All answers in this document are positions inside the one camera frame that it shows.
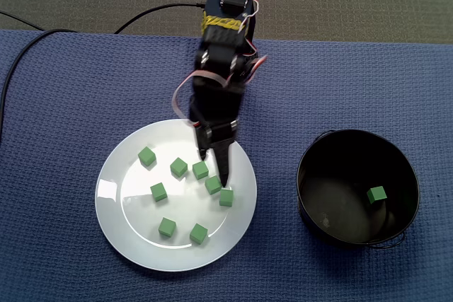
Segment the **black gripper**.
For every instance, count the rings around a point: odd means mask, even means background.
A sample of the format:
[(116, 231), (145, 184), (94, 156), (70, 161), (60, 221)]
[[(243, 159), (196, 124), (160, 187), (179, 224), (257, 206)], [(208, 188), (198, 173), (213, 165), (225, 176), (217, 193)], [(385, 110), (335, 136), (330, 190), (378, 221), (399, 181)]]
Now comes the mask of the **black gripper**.
[(229, 147), (233, 142), (227, 139), (236, 137), (243, 95), (243, 84), (193, 84), (190, 119), (195, 122), (198, 153), (205, 160), (212, 145), (222, 187), (229, 179)]

